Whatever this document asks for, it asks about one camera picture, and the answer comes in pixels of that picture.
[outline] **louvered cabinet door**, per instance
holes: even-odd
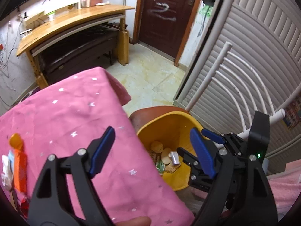
[[[229,41],[233,44],[231,52],[249,62],[259,73],[275,109],[282,108],[285,101],[301,89],[301,11],[299,7],[294,0],[223,0],[222,3],[216,23],[198,62],[188,76],[175,104],[182,107],[187,106],[223,45]],[[239,64],[249,75],[252,75],[249,69],[236,59],[231,57],[230,59]],[[239,86],[249,109],[252,110],[252,102],[244,87],[226,71],[222,69],[220,71]],[[220,81],[231,88],[226,81],[222,79]],[[246,80],[246,84],[252,89],[255,102],[262,111],[258,95],[248,80]],[[265,104],[271,114],[271,109],[267,103]],[[246,110],[242,108],[242,111],[246,120]],[[242,131],[235,104],[228,94],[213,82],[192,109],[192,115],[204,126],[219,133],[229,133],[230,131],[240,133]],[[294,139],[297,139],[297,143],[295,142],[294,145],[300,146],[301,142],[298,143],[300,134],[301,124],[289,131],[280,121],[271,127],[268,153],[290,144]],[[270,169],[272,172],[282,171],[285,162],[301,158],[301,153],[290,156],[289,152],[288,149],[281,157],[273,156],[271,158]]]

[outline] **white graffiti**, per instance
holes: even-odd
[[[167,3],[157,2],[156,5],[162,6],[162,7],[164,7],[164,9],[150,9],[150,10],[148,10],[149,14],[153,14],[154,16],[156,16],[160,19],[163,19],[163,20],[170,20],[170,21],[173,21],[173,22],[175,22],[177,20],[176,17],[167,18],[167,17],[164,17],[164,16],[161,16],[161,15],[157,14],[157,13],[164,13],[164,12],[167,12],[169,10],[169,5]]]

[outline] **hand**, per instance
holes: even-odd
[[[116,226],[150,226],[151,219],[149,217],[138,217],[129,221],[116,223]]]

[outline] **tiled floor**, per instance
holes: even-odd
[[[140,44],[130,44],[129,58],[126,66],[116,62],[106,69],[132,97],[124,106],[126,113],[130,116],[139,109],[172,105],[185,72]]]

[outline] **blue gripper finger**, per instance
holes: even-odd
[[[218,152],[215,144],[210,140],[203,139],[197,128],[190,131],[190,142],[197,154],[202,170],[213,179],[216,175],[214,158]]]
[[[225,144],[225,140],[223,139],[223,137],[218,135],[217,133],[211,132],[208,129],[203,129],[201,133],[203,136],[207,137],[213,142],[216,142],[218,144]]]
[[[89,174],[94,177],[100,173],[106,158],[112,148],[115,141],[115,130],[112,127],[108,127],[103,136],[98,140],[99,145],[91,158],[91,168]]]

